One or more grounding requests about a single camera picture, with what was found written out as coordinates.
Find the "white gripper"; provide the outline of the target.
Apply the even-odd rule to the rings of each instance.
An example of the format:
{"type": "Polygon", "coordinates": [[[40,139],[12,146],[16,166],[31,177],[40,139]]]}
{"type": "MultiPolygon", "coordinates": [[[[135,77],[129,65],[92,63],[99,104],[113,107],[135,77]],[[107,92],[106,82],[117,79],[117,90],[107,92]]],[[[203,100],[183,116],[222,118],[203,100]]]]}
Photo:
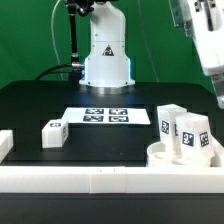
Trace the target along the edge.
{"type": "Polygon", "coordinates": [[[212,84],[218,105],[224,109],[224,0],[187,2],[192,19],[193,40],[203,72],[207,76],[213,75],[212,84]]]}

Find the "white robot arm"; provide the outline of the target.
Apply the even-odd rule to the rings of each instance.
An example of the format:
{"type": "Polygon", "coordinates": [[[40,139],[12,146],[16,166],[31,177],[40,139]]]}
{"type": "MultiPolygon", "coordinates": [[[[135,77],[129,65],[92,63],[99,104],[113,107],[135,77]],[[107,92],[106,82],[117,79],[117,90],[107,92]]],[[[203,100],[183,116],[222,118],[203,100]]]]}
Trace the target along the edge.
{"type": "MultiPolygon", "coordinates": [[[[113,0],[84,0],[79,11],[90,16],[91,51],[80,84],[104,94],[132,86],[125,54],[124,14],[113,0]]],[[[209,76],[224,109],[224,0],[169,0],[174,25],[192,38],[203,73],[209,76]]]]}

